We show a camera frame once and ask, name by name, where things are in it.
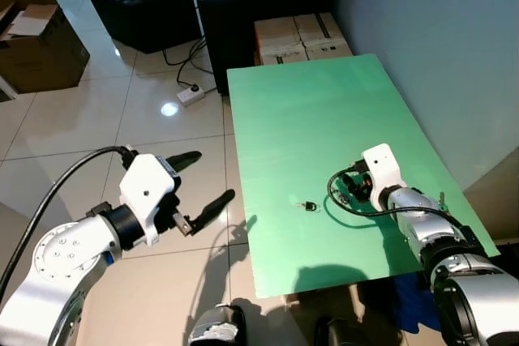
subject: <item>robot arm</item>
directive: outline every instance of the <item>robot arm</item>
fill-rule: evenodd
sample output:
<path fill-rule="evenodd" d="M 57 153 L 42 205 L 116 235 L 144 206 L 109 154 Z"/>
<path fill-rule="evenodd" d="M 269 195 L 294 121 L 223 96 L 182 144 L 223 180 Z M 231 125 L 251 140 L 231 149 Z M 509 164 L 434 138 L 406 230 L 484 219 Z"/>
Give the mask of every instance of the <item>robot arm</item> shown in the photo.
<path fill-rule="evenodd" d="M 160 233 L 175 226 L 184 236 L 193 235 L 217 217 L 234 197 L 233 190 L 195 220 L 177 209 L 181 181 L 171 165 L 180 169 L 200 156 L 190 152 L 166 161 L 134 152 L 120 184 L 119 207 L 102 203 L 79 222 L 47 232 L 36 245 L 27 277 L 0 313 L 0 344 L 67 345 L 88 291 L 123 250 L 142 242 L 153 245 Z"/>
<path fill-rule="evenodd" d="M 369 199 L 379 215 L 389 211 L 422 264 L 445 342 L 519 344 L 519 281 L 489 261 L 470 227 L 442 211 L 434 199 L 409 188 L 385 143 L 366 150 L 362 160 L 347 170 L 364 174 L 359 185 L 348 173 L 340 177 L 349 192 L 359 202 Z"/>

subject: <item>green table surface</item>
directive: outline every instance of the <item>green table surface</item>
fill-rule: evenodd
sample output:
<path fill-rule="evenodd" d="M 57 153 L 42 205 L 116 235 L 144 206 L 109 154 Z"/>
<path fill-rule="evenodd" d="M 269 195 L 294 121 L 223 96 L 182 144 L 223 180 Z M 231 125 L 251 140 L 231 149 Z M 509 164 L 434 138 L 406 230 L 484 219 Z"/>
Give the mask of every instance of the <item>green table surface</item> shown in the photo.
<path fill-rule="evenodd" d="M 450 212 L 488 255 L 498 254 L 375 55 L 233 69 L 228 77 L 257 297 L 421 268 L 389 217 L 355 216 L 327 200 L 332 174 L 380 143 L 409 186 L 435 199 L 443 191 Z M 321 211 L 295 206 L 307 200 Z"/>

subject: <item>light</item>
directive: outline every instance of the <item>light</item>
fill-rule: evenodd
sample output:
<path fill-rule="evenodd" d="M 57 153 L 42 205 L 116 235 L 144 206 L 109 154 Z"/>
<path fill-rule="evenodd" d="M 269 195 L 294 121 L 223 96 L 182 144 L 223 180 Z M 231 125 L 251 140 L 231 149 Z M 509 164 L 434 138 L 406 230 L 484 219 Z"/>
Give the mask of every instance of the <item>light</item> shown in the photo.
<path fill-rule="evenodd" d="M 161 108 L 161 114 L 165 117 L 172 117 L 178 112 L 178 106 L 175 103 L 166 103 Z"/>

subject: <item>tile floor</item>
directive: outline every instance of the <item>tile floor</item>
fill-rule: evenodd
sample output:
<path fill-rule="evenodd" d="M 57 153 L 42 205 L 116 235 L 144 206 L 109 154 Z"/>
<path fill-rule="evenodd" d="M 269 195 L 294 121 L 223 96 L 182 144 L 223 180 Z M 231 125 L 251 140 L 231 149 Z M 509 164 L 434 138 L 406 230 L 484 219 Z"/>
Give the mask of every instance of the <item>tile floor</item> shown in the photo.
<path fill-rule="evenodd" d="M 85 152 L 132 144 L 141 152 L 170 156 L 199 150 L 203 158 L 182 173 L 184 212 L 196 215 L 226 188 L 236 199 L 196 237 L 178 231 L 159 244 L 138 247 L 115 263 L 93 288 L 77 345 L 185 344 L 186 332 L 204 310 L 242 300 L 251 345 L 304 345 L 280 298 L 254 295 L 230 103 L 216 91 L 183 108 L 177 67 L 159 53 L 143 54 L 112 41 L 89 0 L 58 0 L 92 55 L 77 88 L 21 96 L 0 103 L 0 202 L 30 216 L 53 180 Z M 191 44 L 168 50 L 170 61 Z M 210 67 L 207 51 L 196 59 Z M 191 65 L 186 79 L 212 88 L 214 79 Z M 161 114 L 166 104 L 175 115 Z M 118 159 L 103 156 L 82 169 L 53 201 L 42 224 L 77 220 L 102 199 L 116 203 L 123 175 Z M 401 344 L 443 344 L 435 331 L 405 334 Z"/>

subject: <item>small key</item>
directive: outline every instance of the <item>small key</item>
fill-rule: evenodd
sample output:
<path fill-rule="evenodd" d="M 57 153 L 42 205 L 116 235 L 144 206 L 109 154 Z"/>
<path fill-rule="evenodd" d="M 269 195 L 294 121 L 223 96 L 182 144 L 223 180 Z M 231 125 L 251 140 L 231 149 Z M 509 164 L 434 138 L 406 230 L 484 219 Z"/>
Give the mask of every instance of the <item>small key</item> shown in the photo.
<path fill-rule="evenodd" d="M 305 211 L 319 211 L 319 206 L 314 202 L 296 203 L 296 206 L 304 208 Z"/>

